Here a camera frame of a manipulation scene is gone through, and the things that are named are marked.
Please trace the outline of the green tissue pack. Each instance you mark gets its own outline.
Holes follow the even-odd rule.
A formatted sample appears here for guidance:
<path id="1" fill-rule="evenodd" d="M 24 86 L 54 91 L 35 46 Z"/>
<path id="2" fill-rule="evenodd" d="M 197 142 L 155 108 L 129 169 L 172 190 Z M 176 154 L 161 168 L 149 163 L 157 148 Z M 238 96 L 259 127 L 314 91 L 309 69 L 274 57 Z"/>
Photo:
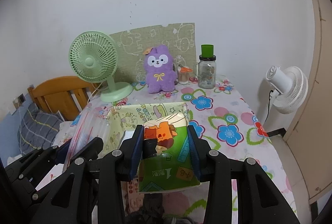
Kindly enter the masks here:
<path id="1" fill-rule="evenodd" d="M 174 113 L 144 123 L 139 192 L 171 192 L 200 185 L 194 175 L 187 120 Z"/>

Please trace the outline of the clear plastic swab pack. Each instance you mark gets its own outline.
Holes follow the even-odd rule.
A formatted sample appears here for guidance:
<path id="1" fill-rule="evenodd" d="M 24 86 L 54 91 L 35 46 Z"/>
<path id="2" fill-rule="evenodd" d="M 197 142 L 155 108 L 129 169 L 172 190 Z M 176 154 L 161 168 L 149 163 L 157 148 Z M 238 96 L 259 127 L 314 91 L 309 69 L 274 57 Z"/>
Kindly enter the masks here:
<path id="1" fill-rule="evenodd" d="M 79 118 L 77 128 L 70 140 L 66 159 L 63 165 L 63 172 L 69 167 L 71 159 L 81 149 L 83 149 L 95 137 L 99 137 L 106 144 L 107 136 L 110 132 L 110 125 L 107 116 L 104 115 L 106 109 L 102 107 L 86 107 Z"/>

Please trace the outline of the pink wet wipes pack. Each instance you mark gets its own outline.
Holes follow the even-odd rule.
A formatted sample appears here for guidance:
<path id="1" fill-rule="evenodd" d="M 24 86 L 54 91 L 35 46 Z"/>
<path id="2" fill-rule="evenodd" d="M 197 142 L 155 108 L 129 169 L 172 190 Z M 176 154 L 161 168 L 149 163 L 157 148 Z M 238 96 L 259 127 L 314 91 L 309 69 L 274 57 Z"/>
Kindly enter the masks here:
<path id="1" fill-rule="evenodd" d="M 126 212 L 128 214 L 136 212 L 140 209 L 143 203 L 143 196 L 138 191 L 138 179 L 133 179 L 126 183 Z"/>

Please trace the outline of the floral tablecloth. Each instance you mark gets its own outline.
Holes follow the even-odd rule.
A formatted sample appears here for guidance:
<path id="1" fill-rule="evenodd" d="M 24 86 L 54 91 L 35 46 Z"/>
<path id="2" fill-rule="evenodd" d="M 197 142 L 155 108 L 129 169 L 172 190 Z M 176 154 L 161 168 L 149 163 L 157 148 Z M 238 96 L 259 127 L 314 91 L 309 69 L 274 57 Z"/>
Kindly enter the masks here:
<path id="1" fill-rule="evenodd" d="M 127 98 L 106 104 L 95 98 L 88 107 L 159 104 L 184 102 L 188 109 L 188 124 L 192 125 L 198 138 L 207 140 L 210 147 L 233 160 L 253 158 L 281 191 L 287 205 L 298 221 L 295 201 L 281 160 L 262 124 L 249 108 L 240 93 L 225 77 L 217 79 L 213 89 L 202 89 L 198 80 L 190 78 L 188 84 L 176 85 L 172 92 L 149 94 L 144 81 L 132 84 L 133 92 Z M 239 209 L 239 180 L 231 180 L 232 223 L 249 223 L 247 215 L 239 216 L 249 209 L 249 202 Z M 167 223 L 203 223 L 208 198 L 209 183 L 201 183 L 183 190 L 163 192 L 162 206 Z"/>

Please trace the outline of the grey plaid pillow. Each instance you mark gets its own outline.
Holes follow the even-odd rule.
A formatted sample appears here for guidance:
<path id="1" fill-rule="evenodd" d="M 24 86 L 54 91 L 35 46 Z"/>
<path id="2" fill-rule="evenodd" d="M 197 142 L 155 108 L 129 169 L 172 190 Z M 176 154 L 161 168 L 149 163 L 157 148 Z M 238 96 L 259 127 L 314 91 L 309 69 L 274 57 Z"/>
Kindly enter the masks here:
<path id="1" fill-rule="evenodd" d="M 17 138 L 21 155 L 41 148 L 48 149 L 53 144 L 64 122 L 60 113 L 46 113 L 31 103 L 22 117 Z"/>

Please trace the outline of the yellow cartoon storage box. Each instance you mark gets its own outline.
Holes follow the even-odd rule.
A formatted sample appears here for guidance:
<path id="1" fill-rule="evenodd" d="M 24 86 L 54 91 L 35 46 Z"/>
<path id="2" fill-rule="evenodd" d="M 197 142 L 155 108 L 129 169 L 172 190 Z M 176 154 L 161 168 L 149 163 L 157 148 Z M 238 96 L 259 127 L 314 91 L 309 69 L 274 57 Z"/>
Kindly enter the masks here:
<path id="1" fill-rule="evenodd" d="M 184 102 L 157 103 L 141 105 L 110 106 L 103 111 L 103 117 L 107 120 L 110 131 L 103 138 L 104 147 L 99 157 L 119 149 L 126 139 L 126 131 L 135 130 L 137 125 L 153 126 L 167 121 L 174 127 L 188 125 L 188 109 Z"/>

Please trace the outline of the glass jar with green cup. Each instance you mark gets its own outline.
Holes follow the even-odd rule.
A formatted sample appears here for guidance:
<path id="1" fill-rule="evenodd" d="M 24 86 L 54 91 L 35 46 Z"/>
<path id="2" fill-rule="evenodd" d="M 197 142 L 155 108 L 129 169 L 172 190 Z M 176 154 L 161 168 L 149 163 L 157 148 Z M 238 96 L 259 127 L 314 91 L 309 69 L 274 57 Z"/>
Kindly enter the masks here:
<path id="1" fill-rule="evenodd" d="M 204 89 L 213 89 L 216 84 L 216 56 L 212 44 L 202 44 L 199 62 L 195 64 L 194 73 L 198 85 Z"/>

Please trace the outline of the cotton swab jar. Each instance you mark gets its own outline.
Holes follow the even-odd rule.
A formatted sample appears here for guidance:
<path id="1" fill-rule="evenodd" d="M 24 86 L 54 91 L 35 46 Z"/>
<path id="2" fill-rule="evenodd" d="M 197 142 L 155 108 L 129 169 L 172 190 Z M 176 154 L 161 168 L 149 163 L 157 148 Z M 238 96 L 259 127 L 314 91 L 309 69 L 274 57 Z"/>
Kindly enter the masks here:
<path id="1" fill-rule="evenodd" d="M 178 74 L 178 83 L 187 84 L 190 81 L 190 74 L 193 70 L 189 67 L 178 65 L 177 74 Z"/>

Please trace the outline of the beige cabinet door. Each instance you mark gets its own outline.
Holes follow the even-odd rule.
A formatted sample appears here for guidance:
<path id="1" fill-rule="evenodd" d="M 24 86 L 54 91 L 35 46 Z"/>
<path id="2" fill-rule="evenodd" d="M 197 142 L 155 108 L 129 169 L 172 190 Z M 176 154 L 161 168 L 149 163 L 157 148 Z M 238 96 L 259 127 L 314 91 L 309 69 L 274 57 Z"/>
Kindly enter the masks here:
<path id="1" fill-rule="evenodd" d="M 310 203 L 331 191 L 331 0 L 312 3 L 315 41 L 308 95 L 284 136 Z"/>

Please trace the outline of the white standing fan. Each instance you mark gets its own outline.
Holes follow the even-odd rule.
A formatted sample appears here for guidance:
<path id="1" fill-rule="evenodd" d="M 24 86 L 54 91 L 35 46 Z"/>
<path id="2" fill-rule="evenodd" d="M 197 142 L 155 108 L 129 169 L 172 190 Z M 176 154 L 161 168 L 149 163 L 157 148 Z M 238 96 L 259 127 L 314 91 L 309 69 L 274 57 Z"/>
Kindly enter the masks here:
<path id="1" fill-rule="evenodd" d="M 299 67 L 266 67 L 258 90 L 257 113 L 265 131 L 288 131 L 294 127 L 308 92 L 308 79 Z"/>

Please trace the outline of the purple plush toy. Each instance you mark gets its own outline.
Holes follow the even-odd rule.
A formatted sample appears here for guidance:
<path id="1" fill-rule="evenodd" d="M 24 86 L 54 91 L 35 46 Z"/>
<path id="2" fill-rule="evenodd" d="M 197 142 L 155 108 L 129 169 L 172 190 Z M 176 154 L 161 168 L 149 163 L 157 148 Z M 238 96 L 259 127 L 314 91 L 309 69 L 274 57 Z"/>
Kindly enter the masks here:
<path id="1" fill-rule="evenodd" d="M 172 92 L 177 73 L 173 70 L 173 57 L 166 45 L 148 48 L 144 52 L 146 84 L 150 94 Z"/>

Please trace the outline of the green desk fan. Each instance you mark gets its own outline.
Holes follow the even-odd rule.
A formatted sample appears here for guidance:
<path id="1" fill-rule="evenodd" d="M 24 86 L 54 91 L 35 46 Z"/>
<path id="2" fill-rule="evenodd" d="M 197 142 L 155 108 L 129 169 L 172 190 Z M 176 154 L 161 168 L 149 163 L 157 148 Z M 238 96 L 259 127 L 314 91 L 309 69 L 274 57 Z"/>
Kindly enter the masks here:
<path id="1" fill-rule="evenodd" d="M 80 79 L 89 83 L 107 83 L 108 88 L 100 95 L 103 102 L 117 102 L 133 91 L 128 82 L 115 82 L 118 53 L 114 40 L 103 32 L 88 31 L 77 36 L 69 49 L 69 63 Z"/>

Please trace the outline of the green cartoon cardboard panel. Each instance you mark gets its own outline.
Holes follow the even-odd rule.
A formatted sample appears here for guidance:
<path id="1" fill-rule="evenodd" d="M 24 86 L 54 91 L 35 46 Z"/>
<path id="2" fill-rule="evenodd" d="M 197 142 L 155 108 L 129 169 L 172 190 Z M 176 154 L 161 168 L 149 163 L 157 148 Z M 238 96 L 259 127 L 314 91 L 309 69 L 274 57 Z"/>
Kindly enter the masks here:
<path id="1" fill-rule="evenodd" d="M 142 82 L 146 79 L 145 58 L 163 45 L 175 65 L 192 67 L 196 62 L 195 24 L 154 25 L 113 33 L 118 52 L 116 82 Z"/>

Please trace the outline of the wall socket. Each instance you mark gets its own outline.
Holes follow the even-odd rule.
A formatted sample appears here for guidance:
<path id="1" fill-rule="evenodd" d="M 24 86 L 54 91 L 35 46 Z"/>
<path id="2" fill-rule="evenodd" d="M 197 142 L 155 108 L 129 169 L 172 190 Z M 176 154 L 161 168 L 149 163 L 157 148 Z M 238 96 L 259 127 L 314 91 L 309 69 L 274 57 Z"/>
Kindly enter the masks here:
<path id="1" fill-rule="evenodd" d="M 23 104 L 23 103 L 25 102 L 25 100 L 26 100 L 24 94 L 19 95 L 19 96 L 17 97 L 17 99 L 18 99 L 18 104 L 19 104 L 19 105 Z"/>

